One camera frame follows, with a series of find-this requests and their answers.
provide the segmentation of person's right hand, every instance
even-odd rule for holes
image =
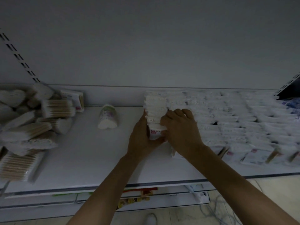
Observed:
[[[160,119],[160,124],[167,127],[162,135],[183,157],[192,156],[194,152],[206,147],[201,140],[197,123],[190,110],[169,110]]]

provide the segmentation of person's right arm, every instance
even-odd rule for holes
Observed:
[[[299,225],[203,144],[190,110],[168,111],[160,124],[172,147],[212,183],[244,225]]]

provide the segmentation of person's left arm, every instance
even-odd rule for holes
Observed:
[[[110,225],[122,192],[133,171],[146,156],[164,142],[161,137],[149,140],[146,112],[133,128],[128,150],[111,173],[82,205],[67,225]]]

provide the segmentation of floor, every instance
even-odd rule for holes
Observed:
[[[300,175],[281,178],[266,178],[250,180],[256,188],[261,190],[283,210],[300,222]],[[211,203],[209,206],[214,209],[217,200],[215,214],[222,219],[223,224],[238,224],[234,221],[232,209],[219,197],[219,193],[210,191]],[[209,215],[207,206],[164,208],[155,210],[144,210],[139,212],[116,213],[111,225],[140,225],[148,213],[155,213],[158,224],[163,225],[219,225],[220,222],[212,215]],[[11,223],[0,223],[0,225],[65,225],[70,217],[30,220]]]

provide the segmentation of shoe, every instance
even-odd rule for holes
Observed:
[[[157,225],[157,218],[154,213],[150,213],[146,216],[143,225]]]

